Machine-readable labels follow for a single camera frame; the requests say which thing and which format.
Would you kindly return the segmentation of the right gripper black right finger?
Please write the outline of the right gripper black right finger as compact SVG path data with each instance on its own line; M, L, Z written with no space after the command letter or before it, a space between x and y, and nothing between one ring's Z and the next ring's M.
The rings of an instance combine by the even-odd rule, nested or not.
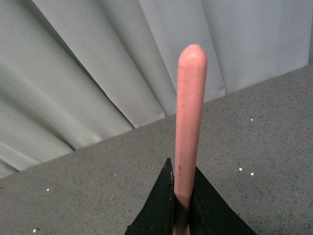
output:
M256 234L230 208L198 168L195 170L188 223L192 235Z

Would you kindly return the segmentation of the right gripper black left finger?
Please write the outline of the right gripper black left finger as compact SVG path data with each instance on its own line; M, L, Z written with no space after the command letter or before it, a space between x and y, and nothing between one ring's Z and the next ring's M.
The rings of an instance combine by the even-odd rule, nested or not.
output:
M126 235L171 235L174 227L174 177L171 159L166 159L149 196Z

